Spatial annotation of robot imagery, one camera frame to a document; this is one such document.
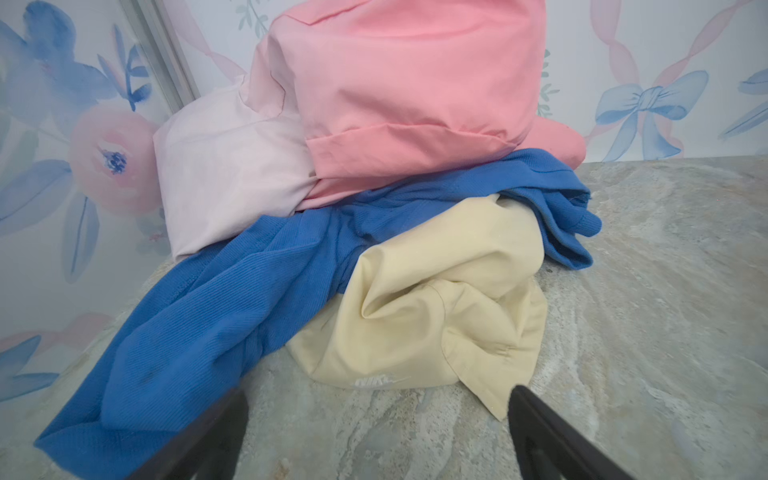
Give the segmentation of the cream yellow cloth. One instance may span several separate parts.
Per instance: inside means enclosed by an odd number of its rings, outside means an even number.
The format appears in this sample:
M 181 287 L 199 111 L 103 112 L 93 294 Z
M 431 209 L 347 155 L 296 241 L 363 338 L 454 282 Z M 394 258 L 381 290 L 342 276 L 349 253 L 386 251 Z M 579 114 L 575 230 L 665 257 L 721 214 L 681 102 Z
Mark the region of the cream yellow cloth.
M 353 389 L 461 383 L 498 419 L 531 380 L 547 318 L 533 210 L 469 198 L 367 249 L 344 293 L 289 342 L 313 380 Z

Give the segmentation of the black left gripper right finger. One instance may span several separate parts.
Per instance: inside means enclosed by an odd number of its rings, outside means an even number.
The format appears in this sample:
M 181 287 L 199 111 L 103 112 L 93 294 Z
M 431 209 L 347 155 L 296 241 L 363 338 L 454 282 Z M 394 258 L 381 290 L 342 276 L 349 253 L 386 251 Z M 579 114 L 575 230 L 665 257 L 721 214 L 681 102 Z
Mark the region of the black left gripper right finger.
M 511 391 L 508 423 L 524 480 L 632 479 L 523 385 Z

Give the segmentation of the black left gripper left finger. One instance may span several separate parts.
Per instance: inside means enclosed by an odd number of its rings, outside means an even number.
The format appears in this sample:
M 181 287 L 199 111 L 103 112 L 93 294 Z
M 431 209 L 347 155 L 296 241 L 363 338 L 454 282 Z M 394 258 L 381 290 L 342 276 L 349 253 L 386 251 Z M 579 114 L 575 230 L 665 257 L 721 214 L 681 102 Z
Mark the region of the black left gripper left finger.
M 248 401 L 233 388 L 159 452 L 132 479 L 232 479 L 248 423 Z

